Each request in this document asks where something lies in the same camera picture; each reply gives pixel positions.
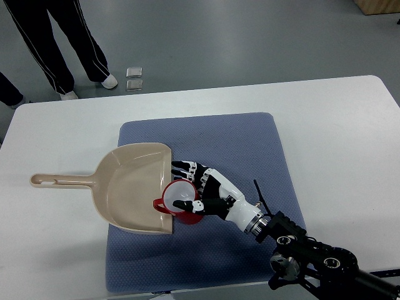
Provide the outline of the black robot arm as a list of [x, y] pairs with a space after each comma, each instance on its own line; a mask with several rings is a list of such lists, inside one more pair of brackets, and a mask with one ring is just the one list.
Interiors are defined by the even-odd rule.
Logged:
[[270, 210], [251, 228], [258, 243], [273, 238], [272, 290], [298, 284], [317, 299], [399, 299], [399, 286], [361, 270], [356, 256], [309, 237], [281, 211]]

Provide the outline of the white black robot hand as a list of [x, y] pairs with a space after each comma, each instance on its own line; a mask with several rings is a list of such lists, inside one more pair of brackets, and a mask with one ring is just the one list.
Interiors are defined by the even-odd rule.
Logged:
[[263, 213], [248, 203], [243, 192], [219, 171], [194, 161], [173, 161], [171, 166], [175, 178], [192, 182], [200, 196], [193, 202], [193, 213], [219, 216], [244, 233], [256, 234]]

